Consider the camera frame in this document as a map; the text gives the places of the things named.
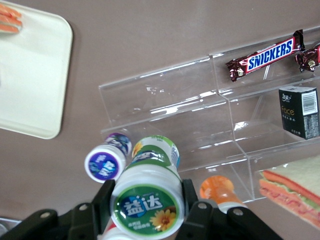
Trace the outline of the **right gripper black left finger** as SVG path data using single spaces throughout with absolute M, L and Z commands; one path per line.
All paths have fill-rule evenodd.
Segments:
M 91 202 L 83 202 L 58 215 L 41 209 L 22 220 L 0 238 L 2 240 L 96 240 L 111 218 L 110 199 L 114 180 L 107 180 Z

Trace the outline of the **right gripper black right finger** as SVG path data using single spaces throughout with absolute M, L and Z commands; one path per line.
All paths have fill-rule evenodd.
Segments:
M 191 179 L 182 181 L 186 220 L 181 240 L 281 240 L 282 238 L 246 207 L 223 213 L 214 201 L 199 200 Z

